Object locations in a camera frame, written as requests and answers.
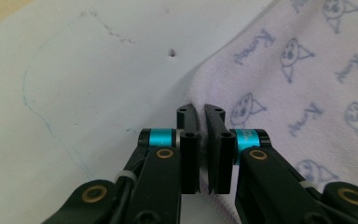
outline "cable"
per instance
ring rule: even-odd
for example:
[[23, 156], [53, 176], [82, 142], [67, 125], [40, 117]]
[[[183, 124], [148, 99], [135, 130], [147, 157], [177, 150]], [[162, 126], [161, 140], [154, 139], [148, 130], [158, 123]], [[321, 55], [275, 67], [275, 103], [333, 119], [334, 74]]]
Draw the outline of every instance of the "cable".
[[[145, 164], [145, 158], [142, 158], [137, 162], [135, 162], [133, 166], [130, 168], [130, 170], [128, 171], [135, 174], [136, 177], [139, 177], [142, 168], [144, 167], [144, 164]], [[119, 197], [117, 198], [118, 205], [115, 206], [115, 208], [113, 208], [113, 215], [109, 221], [109, 224], [120, 224], [124, 221], [124, 215], [126, 214], [127, 208], [130, 204], [132, 190], [135, 188], [136, 181], [134, 181], [133, 178], [124, 175], [120, 175], [117, 178], [116, 183], [121, 178], [125, 178], [124, 184], [119, 189], [119, 194], [118, 194]]]

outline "blue ring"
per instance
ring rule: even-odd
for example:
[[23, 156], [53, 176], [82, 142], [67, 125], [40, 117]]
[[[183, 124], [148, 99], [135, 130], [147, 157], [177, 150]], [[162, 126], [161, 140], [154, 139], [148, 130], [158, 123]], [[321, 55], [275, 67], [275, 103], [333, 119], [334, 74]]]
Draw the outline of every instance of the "blue ring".
[[171, 147], [172, 129], [152, 129], [149, 137], [149, 148]]
[[240, 164], [241, 153], [248, 147], [260, 147], [260, 138], [255, 129], [235, 129], [237, 134], [238, 154], [236, 165]]

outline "screw hole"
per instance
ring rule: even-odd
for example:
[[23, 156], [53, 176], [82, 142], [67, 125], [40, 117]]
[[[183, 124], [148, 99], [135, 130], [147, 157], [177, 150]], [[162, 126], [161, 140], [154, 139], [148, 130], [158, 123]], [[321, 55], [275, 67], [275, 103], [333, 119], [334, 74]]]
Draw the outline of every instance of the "screw hole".
[[82, 193], [82, 199], [85, 203], [96, 203], [106, 195], [107, 188], [102, 185], [92, 186]]
[[304, 216], [305, 224], [331, 224], [329, 219], [319, 213], [307, 213]]
[[186, 137], [194, 137], [196, 136], [194, 133], [185, 133], [185, 136]]
[[231, 133], [222, 133], [222, 136], [223, 136], [223, 137], [230, 137], [230, 136], [231, 136]]
[[136, 224], [158, 224], [160, 219], [155, 212], [142, 211], [136, 215], [134, 223]]
[[358, 205], [358, 191], [354, 189], [341, 188], [338, 190], [338, 195], [341, 199], [347, 201], [347, 203]]
[[257, 160], [260, 160], [260, 161], [263, 161], [269, 157], [269, 155], [267, 155], [267, 153], [265, 153], [264, 151], [257, 150], [257, 149], [250, 151], [249, 154], [251, 155], [251, 157], [253, 157]]
[[173, 151], [163, 148], [156, 152], [156, 156], [160, 159], [168, 159], [173, 156]]

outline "white cloth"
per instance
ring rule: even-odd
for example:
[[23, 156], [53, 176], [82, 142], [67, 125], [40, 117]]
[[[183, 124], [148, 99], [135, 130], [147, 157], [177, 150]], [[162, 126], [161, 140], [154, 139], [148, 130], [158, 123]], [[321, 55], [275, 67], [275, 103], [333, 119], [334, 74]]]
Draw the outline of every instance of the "white cloth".
[[[228, 128], [265, 129], [319, 191], [358, 186], [358, 1], [278, 2], [199, 69], [187, 100], [204, 133], [204, 104], [224, 108]], [[217, 197], [230, 222], [234, 196]]]

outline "white surface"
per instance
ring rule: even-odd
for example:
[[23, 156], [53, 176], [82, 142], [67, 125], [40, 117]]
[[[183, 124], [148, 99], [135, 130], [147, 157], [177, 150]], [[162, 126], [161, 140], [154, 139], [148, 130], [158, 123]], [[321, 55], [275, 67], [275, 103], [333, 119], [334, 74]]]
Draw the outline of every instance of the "white surface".
[[[113, 180], [143, 128], [174, 127], [192, 69], [269, 2], [34, 1], [0, 22], [0, 223], [41, 222]], [[221, 223], [200, 195], [182, 208], [183, 223]]]

